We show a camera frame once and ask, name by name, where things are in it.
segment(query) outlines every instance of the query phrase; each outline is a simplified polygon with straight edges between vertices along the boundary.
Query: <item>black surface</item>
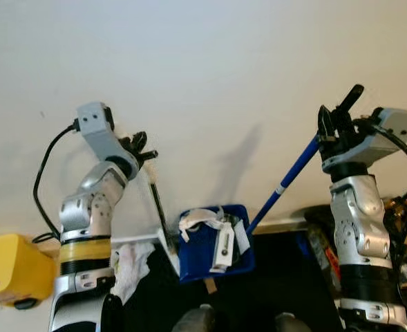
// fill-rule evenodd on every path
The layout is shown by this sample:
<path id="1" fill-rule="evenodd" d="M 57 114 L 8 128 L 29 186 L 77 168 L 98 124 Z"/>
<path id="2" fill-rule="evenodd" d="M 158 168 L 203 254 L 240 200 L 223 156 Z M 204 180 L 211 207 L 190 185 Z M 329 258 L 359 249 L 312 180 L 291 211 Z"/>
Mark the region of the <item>black surface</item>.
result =
<path id="1" fill-rule="evenodd" d="M 95 323 L 92 322 L 77 322 L 61 327 L 55 332 L 95 332 Z"/>
<path id="2" fill-rule="evenodd" d="M 122 301 L 116 295 L 108 294 L 105 297 L 100 320 L 100 332 L 123 331 Z"/>
<path id="3" fill-rule="evenodd" d="M 207 294 L 203 281 L 179 285 L 167 257 L 156 247 L 148 259 L 151 272 L 124 306 L 125 331 L 170 332 L 189 309 L 203 303 L 218 313 L 218 331 L 275 331 L 274 316 L 283 311 L 295 314 L 313 332 L 342 331 L 320 268 L 313 256 L 303 255 L 297 237 L 304 236 L 254 237 L 256 270 L 217 278 L 213 295 Z"/>

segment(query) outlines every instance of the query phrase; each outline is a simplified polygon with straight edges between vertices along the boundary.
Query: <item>yellow band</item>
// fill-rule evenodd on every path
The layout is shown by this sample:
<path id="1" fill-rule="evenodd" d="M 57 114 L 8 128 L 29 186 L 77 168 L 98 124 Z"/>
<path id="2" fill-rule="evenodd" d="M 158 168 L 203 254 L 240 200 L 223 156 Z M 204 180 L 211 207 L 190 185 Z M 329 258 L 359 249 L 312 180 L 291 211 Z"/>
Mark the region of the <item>yellow band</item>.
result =
<path id="1" fill-rule="evenodd" d="M 61 263 L 83 259 L 106 259 L 110 256 L 110 239 L 67 243 L 60 247 L 59 251 Z"/>

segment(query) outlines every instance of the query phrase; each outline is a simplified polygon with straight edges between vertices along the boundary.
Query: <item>white wall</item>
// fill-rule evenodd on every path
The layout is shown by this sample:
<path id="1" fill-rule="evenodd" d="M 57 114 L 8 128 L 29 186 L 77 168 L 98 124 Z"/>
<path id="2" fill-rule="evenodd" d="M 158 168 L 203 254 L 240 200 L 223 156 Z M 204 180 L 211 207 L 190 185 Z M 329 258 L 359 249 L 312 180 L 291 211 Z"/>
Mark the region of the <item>white wall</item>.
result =
<path id="1" fill-rule="evenodd" d="M 254 214 L 354 83 L 353 114 L 407 109 L 407 1 L 0 0 L 0 233 L 46 230 L 32 202 L 44 150 L 76 107 L 101 100 L 158 149 L 168 218 L 210 203 Z M 58 144 L 41 196 L 54 220 L 95 158 Z M 381 193 L 407 188 L 400 153 L 372 168 Z M 316 157 L 269 214 L 329 201 Z M 145 177 L 114 234 L 157 225 Z"/>

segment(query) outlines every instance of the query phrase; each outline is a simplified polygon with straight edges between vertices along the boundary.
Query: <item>black object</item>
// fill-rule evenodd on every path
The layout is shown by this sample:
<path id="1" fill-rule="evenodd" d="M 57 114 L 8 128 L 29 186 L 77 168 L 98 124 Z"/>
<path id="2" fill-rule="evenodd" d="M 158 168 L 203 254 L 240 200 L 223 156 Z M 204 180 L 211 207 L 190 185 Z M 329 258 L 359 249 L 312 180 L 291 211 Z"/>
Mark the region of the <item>black object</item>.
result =
<path id="1" fill-rule="evenodd" d="M 108 268 L 109 258 L 104 259 L 80 259 L 77 261 L 65 261 L 60 264 L 60 274 L 69 275 L 98 268 Z"/>
<path id="2" fill-rule="evenodd" d="M 95 235 L 94 237 L 75 237 L 74 239 L 68 239 L 61 242 L 61 245 L 68 244 L 68 243 L 77 243 L 77 242 L 86 242 L 92 240 L 105 240 L 110 239 L 111 235 Z"/>
<path id="3" fill-rule="evenodd" d="M 336 183 L 349 176 L 368 175 L 368 168 L 363 163 L 339 163 L 329 170 L 330 178 Z"/>
<path id="4" fill-rule="evenodd" d="M 147 142 L 147 136 L 145 131 L 139 131 L 133 135 L 133 138 L 123 137 L 119 139 L 121 146 L 132 154 L 139 164 L 139 168 L 142 168 L 145 161 L 149 159 L 157 158 L 158 152 L 156 150 L 142 153 Z"/>
<path id="5" fill-rule="evenodd" d="M 68 326 L 61 327 L 55 332 L 95 332 L 95 323 L 93 322 L 77 322 Z"/>
<path id="6" fill-rule="evenodd" d="M 101 322 L 101 332 L 123 332 L 124 311 L 118 296 L 108 294 L 105 297 Z"/>
<path id="7" fill-rule="evenodd" d="M 362 85 L 354 85 L 344 101 L 332 112 L 324 105 L 320 107 L 318 134 L 322 160 L 342 154 L 363 141 L 364 135 L 355 131 L 349 114 L 350 108 L 359 99 L 363 90 Z M 335 136 L 335 131 L 338 132 L 339 137 Z"/>
<path id="8" fill-rule="evenodd" d="M 14 306 L 17 310 L 26 310 L 34 307 L 37 303 L 37 299 L 28 298 L 28 299 L 21 299 L 14 303 Z"/>
<path id="9" fill-rule="evenodd" d="M 342 297 L 401 304 L 393 269 L 370 265 L 341 265 L 340 273 Z"/>
<path id="10" fill-rule="evenodd" d="M 32 197 L 34 198 L 37 209 L 39 210 L 40 214 L 42 215 L 42 218 L 44 218 L 46 225 L 50 228 L 51 233 L 45 233 L 45 234 L 39 235 L 38 237 L 35 237 L 32 240 L 33 243 L 39 243 L 42 241 L 46 241 L 48 239 L 51 239 L 52 237 L 54 237 L 57 240 L 60 240 L 60 232 L 56 228 L 56 226 L 54 226 L 53 222 L 51 222 L 50 218 L 46 214 L 45 209 L 42 207 L 39 197 L 37 196 L 37 192 L 39 189 L 39 184 L 40 184 L 40 180 L 42 177 L 42 173 L 44 172 L 46 162 L 48 161 L 48 158 L 50 157 L 51 150 L 56 145 L 57 141 L 60 138 L 62 138 L 62 136 L 64 136 L 66 133 L 69 133 L 70 131 L 72 131 L 74 129 L 75 129 L 75 125 L 71 124 L 68 127 L 66 127 L 64 130 L 62 130 L 56 137 L 54 137 L 54 139 L 51 141 L 48 148 L 46 149 L 44 159 L 42 160 L 39 171 L 37 172 L 35 185 L 32 189 Z"/>
<path id="11" fill-rule="evenodd" d="M 172 248 L 173 242 L 168 233 L 167 220 L 164 217 L 163 207 L 160 202 L 159 191 L 157 191 L 157 185 L 155 183 L 151 183 L 150 187 L 151 187 L 151 193 L 153 194 L 155 206 L 157 207 L 157 213 L 159 214 L 160 225 L 162 226 L 163 234 L 164 234 L 165 240 L 167 242 L 167 247 Z"/>
<path id="12" fill-rule="evenodd" d="M 104 113 L 105 113 L 105 120 L 109 123 L 109 127 L 111 128 L 111 130 L 114 131 L 114 119 L 113 119 L 113 114 L 111 113 L 111 109 L 108 106 L 106 106 L 104 108 Z"/>

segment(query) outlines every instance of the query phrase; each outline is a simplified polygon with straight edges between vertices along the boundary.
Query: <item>white tag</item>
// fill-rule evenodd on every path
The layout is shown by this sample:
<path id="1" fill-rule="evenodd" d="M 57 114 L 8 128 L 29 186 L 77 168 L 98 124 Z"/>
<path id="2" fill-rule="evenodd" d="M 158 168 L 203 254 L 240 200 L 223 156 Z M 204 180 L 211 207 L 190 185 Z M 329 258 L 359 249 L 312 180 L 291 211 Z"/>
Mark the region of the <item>white tag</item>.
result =
<path id="1" fill-rule="evenodd" d="M 185 241 L 186 243 L 188 243 L 188 242 L 189 242 L 189 236 L 188 236 L 187 231 L 186 231 L 186 230 L 182 230 L 182 232 L 181 232 L 180 234 L 182 235 L 182 238 L 184 239 L 184 241 Z"/>
<path id="2" fill-rule="evenodd" d="M 234 232 L 236 233 L 238 250 L 240 251 L 240 255 L 243 255 L 243 253 L 251 247 L 246 235 L 245 226 L 243 225 L 243 220 L 240 220 L 234 226 Z"/>
<path id="3" fill-rule="evenodd" d="M 217 232 L 214 258 L 209 272 L 224 273 L 226 269 L 232 265 L 234 237 L 235 234 L 231 223 L 223 223 L 222 229 Z"/>

